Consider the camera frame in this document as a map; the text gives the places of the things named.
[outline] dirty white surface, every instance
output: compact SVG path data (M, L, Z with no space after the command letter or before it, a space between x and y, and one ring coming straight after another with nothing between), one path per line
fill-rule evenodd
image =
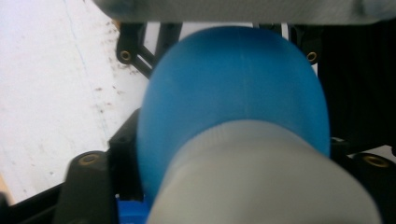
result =
M77 155L107 150L140 107L148 81L117 61L118 35L90 0L0 0L0 175L16 203L60 184Z

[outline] gray cover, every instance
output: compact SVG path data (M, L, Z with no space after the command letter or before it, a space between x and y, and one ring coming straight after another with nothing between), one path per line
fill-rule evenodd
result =
M109 17L137 21L364 24L393 18L396 0L93 0Z

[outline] screw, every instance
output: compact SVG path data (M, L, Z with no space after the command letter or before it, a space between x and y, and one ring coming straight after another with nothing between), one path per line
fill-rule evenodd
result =
M80 165L90 165L92 163L95 163L95 161L99 158L97 154L88 154L81 159L78 160L78 163Z
M122 52L120 52L120 56L125 61L131 60L131 53L129 51L123 50Z
M318 55L315 52L309 52L308 55L306 55L306 59L309 62L314 62L317 59Z
M363 159L369 163L370 165L380 167L380 168L387 168L389 167L389 163L379 157L376 156L364 156Z

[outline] white cylinder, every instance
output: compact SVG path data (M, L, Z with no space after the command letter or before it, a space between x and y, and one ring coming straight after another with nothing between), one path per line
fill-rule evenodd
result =
M299 136L240 120L182 147L148 223L375 224L380 218L364 188Z

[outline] blue balloon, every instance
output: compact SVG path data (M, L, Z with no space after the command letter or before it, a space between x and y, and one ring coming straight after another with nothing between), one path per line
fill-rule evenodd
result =
M155 68L139 116L137 157L148 204L180 147L227 121L272 122L330 154L315 72L294 45L261 29L213 28L176 44Z

